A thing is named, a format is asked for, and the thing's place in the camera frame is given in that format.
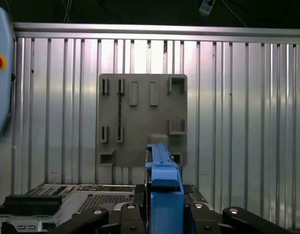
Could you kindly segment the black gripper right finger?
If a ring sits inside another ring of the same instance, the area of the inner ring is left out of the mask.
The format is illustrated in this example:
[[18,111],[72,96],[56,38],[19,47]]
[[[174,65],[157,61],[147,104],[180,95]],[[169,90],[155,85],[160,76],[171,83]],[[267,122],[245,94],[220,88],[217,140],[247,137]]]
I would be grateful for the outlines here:
[[186,234],[289,234],[282,228],[244,208],[227,207],[216,212],[208,203],[185,206]]

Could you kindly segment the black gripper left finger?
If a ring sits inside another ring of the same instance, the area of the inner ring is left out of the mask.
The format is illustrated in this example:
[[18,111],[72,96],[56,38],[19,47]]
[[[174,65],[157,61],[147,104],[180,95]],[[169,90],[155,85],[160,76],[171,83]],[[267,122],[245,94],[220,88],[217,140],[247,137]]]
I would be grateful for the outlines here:
[[74,215],[55,228],[56,234],[145,234],[142,209],[135,203],[125,203],[109,213],[105,208],[93,207]]

